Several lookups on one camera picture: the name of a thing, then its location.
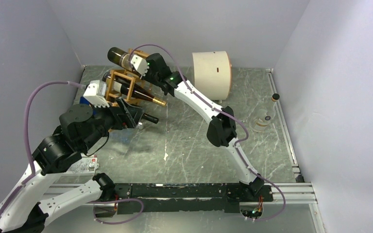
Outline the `dark green wine bottle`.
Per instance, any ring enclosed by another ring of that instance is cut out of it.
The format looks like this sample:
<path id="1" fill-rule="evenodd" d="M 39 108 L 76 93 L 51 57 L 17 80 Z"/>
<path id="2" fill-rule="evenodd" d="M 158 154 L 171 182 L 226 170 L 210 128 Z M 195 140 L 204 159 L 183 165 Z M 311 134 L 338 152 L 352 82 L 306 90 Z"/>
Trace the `dark green wine bottle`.
<path id="1" fill-rule="evenodd" d="M 132 66 L 130 65 L 130 57 L 132 55 L 127 53 L 126 51 L 123 51 L 122 49 L 119 49 L 117 47 L 112 47 L 109 49 L 107 53 L 107 58 L 110 62 L 126 69 L 129 71 L 135 71 L 133 70 Z"/>

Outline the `blue square glass bottle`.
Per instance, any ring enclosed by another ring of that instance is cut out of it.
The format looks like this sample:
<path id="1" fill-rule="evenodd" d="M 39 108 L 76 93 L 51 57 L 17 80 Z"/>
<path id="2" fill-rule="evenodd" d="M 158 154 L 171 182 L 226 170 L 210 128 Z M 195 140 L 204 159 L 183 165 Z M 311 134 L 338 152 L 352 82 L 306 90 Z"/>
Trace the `blue square glass bottle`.
<path id="1" fill-rule="evenodd" d="M 91 105 L 91 103 L 83 96 L 79 98 L 79 104 Z"/>

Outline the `clear glass bottle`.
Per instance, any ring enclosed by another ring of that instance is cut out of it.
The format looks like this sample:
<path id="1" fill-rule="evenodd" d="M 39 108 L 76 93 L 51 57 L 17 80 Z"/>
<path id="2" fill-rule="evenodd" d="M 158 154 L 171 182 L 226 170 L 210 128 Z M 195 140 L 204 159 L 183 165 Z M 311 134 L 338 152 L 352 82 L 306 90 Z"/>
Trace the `clear glass bottle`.
<path id="1" fill-rule="evenodd" d="M 265 131 L 265 129 L 270 125 L 272 120 L 276 116 L 276 105 L 280 99 L 278 93 L 274 93 L 270 99 L 266 102 L 265 106 L 261 108 L 256 114 L 254 122 L 254 130 L 257 132 Z"/>

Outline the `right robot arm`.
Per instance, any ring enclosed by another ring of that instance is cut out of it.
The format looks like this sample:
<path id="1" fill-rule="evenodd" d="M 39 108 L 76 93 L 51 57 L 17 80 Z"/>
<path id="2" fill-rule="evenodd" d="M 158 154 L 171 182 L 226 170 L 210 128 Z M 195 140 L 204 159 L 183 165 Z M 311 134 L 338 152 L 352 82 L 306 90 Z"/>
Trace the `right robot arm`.
<path id="1" fill-rule="evenodd" d="M 146 58 L 148 70 L 144 79 L 158 86 L 164 94 L 183 101 L 194 109 L 207 123 L 206 137 L 215 147 L 223 148 L 230 153 L 230 158 L 237 170 L 237 177 L 243 187 L 246 200 L 254 201 L 261 195 L 264 180 L 251 165 L 237 137 L 236 124 L 231 107 L 221 107 L 202 94 L 186 79 L 181 71 L 171 71 L 164 58 L 154 53 Z"/>

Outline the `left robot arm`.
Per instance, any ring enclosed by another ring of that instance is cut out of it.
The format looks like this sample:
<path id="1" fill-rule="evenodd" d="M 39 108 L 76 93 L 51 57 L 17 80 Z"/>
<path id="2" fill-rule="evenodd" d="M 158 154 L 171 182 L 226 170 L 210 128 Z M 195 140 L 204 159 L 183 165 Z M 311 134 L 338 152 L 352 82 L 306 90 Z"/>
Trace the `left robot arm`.
<path id="1" fill-rule="evenodd" d="M 92 202 L 117 197 L 105 174 L 57 197 L 42 199 L 47 189 L 86 155 L 110 130 L 135 128 L 144 110 L 117 98 L 117 105 L 75 104 L 60 115 L 60 125 L 32 153 L 32 163 L 11 193 L 0 203 L 0 233 L 40 233 L 63 214 Z"/>

